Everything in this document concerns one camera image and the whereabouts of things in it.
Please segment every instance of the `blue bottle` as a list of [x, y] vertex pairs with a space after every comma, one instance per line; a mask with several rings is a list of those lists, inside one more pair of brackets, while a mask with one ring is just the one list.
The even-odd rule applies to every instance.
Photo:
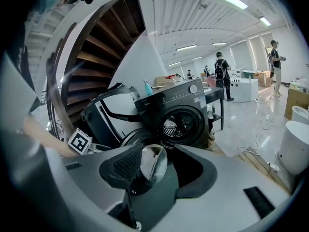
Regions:
[[149, 95], [153, 92], [153, 89], [150, 87], [146, 79], [144, 79], [146, 94]]

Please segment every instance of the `white pants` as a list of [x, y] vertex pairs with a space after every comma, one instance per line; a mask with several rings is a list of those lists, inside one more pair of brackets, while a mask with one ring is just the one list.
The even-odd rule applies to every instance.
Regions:
[[274, 71], [276, 74], [276, 87], [275, 87], [275, 92], [279, 91], [280, 85], [281, 85], [281, 69], [274, 67]]

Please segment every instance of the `faucet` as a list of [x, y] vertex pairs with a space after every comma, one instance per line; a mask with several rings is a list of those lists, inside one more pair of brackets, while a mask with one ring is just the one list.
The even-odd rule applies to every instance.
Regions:
[[232, 81], [233, 81], [233, 75], [235, 75], [235, 76], [237, 77], [237, 75], [236, 75], [235, 73], [234, 73], [234, 74], [232, 74], [232, 78], [231, 78], [231, 79], [232, 79]]

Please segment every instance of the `white floor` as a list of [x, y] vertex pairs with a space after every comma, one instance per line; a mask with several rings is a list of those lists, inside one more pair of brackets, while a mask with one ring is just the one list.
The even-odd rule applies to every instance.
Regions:
[[[224, 129], [220, 121], [214, 123], [215, 140], [226, 155], [232, 157], [251, 147], [266, 162], [281, 166], [278, 172], [288, 189], [292, 190], [294, 177], [278, 162], [275, 152], [279, 150], [285, 123], [284, 117], [288, 88], [280, 87], [282, 96], [273, 96], [274, 85], [259, 87], [259, 101], [232, 103], [224, 101]], [[220, 113], [220, 102], [214, 102], [216, 113]]]

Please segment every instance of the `washing machine door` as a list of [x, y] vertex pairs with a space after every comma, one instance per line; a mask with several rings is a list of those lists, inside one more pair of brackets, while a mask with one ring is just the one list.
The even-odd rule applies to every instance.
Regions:
[[201, 111], [192, 106], [181, 105], [165, 112], [158, 132], [161, 144], [173, 149], [174, 144], [193, 145], [204, 130], [208, 128]]

